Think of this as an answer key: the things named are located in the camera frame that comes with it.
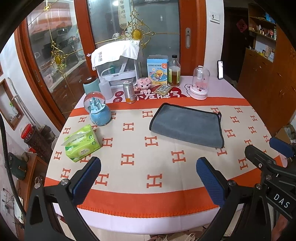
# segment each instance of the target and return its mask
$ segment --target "folded gray towel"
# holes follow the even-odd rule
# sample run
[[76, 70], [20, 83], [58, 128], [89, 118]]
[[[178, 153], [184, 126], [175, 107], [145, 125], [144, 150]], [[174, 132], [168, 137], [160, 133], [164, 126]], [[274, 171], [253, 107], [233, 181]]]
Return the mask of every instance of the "folded gray towel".
[[182, 141], [223, 148], [221, 113], [163, 103], [152, 118], [149, 130]]

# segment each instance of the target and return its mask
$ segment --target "snow globe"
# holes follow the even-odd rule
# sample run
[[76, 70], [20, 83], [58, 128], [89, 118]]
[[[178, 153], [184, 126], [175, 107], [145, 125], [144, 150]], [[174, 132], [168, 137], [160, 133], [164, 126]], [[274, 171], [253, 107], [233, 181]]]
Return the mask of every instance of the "snow globe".
[[106, 125], [111, 120], [111, 110], [106, 105], [101, 92], [93, 91], [84, 98], [84, 108], [89, 112], [91, 121], [98, 126]]
[[192, 77], [192, 85], [190, 87], [189, 95], [193, 99], [204, 100], [207, 98], [207, 91], [209, 88], [210, 72], [208, 69], [199, 65], [194, 69]]

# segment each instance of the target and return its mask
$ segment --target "white towel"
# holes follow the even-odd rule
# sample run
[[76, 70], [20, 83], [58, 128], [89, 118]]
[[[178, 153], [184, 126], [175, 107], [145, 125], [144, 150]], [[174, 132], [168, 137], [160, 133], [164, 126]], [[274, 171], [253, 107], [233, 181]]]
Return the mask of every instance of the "white towel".
[[139, 44], [139, 40], [120, 40], [105, 44], [91, 54], [91, 65], [95, 68], [119, 60], [120, 56], [137, 59]]

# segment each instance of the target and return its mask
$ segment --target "smartphone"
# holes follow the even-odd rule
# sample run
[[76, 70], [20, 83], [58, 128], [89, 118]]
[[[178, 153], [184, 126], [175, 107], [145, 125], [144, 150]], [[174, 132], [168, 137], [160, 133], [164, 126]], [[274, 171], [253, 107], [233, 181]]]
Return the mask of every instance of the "smartphone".
[[217, 68], [218, 68], [218, 76], [217, 78], [219, 80], [223, 79], [223, 61], [218, 60], [217, 61]]

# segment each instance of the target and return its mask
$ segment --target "teal jar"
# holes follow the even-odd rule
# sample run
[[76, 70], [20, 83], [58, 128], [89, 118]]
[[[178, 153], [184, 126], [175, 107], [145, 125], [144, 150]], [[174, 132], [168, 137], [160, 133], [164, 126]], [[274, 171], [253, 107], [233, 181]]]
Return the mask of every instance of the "teal jar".
[[85, 94], [89, 94], [94, 91], [101, 92], [100, 87], [99, 87], [99, 83], [100, 83], [100, 81], [95, 76], [87, 78], [83, 82], [83, 89], [85, 91]]

